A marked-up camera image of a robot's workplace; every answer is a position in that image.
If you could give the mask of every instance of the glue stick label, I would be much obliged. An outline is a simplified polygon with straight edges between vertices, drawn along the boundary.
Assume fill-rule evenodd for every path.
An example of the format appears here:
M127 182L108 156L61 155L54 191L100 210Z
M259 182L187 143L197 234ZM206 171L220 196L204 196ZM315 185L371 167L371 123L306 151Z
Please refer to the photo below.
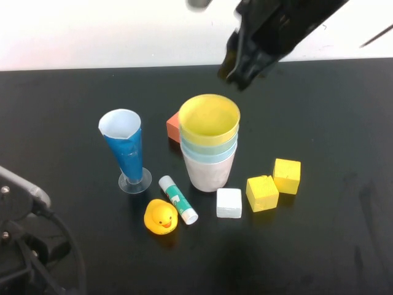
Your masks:
M185 199L182 192L177 186L170 186L166 190L166 195L168 196L171 203L176 207L180 215L187 209L191 208L189 202Z

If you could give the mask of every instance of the duck beak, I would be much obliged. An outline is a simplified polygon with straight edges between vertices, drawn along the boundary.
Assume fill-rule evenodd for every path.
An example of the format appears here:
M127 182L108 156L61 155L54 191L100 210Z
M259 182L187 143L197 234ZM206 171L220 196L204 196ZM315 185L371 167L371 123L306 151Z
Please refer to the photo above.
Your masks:
M162 226L163 227L165 227L166 229L169 227L169 226L171 226L172 225L172 221L170 221L169 223L167 223L167 224L163 224Z

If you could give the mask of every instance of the clear plastic base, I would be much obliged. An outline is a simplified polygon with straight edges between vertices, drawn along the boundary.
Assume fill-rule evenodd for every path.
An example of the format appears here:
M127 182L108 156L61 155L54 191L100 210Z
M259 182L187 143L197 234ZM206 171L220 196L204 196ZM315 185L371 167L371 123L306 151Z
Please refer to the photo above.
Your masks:
M142 169L142 180L140 183L131 184L128 182L125 175L122 173L119 177L119 186L122 191L127 194L138 194L140 192L144 192L152 183L152 174L146 168Z

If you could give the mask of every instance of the white wall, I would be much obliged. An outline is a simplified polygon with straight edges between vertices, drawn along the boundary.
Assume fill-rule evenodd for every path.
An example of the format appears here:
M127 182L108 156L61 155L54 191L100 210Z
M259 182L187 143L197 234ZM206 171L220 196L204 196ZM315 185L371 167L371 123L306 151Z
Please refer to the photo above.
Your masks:
M209 65L221 63L239 25L239 0L203 13L185 0L12 0L0 5L0 70ZM286 58L393 56L393 0L350 0Z

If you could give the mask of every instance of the yellow rubber duck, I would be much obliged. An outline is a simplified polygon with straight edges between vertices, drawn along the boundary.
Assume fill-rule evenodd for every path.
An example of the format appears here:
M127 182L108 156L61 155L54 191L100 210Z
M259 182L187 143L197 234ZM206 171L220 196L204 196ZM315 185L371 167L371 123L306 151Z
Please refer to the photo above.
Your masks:
M150 201L144 216L145 226L157 235L165 235L177 226L176 208L163 200Z

